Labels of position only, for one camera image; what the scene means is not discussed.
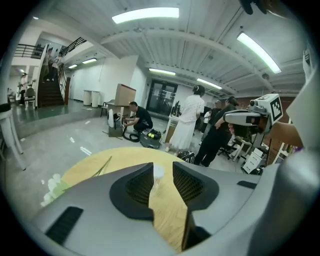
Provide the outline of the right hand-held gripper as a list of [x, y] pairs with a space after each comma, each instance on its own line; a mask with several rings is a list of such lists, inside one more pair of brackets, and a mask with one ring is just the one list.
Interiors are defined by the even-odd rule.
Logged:
[[222, 118], [233, 125], [257, 125], [259, 134], [267, 134], [274, 123], [283, 117], [282, 103], [278, 93], [252, 99], [247, 109], [225, 112]]

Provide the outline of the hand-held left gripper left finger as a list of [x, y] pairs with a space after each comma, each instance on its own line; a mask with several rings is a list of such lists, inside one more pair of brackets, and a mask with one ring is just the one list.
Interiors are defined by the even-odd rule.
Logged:
[[153, 163], [91, 177], [45, 206], [33, 224], [57, 255], [172, 256], [149, 206]]

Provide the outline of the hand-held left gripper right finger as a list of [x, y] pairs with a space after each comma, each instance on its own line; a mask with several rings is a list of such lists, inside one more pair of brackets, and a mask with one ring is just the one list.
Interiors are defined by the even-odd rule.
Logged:
[[186, 251], [221, 230], [243, 207], [260, 176], [175, 161], [173, 183], [187, 206], [181, 249]]

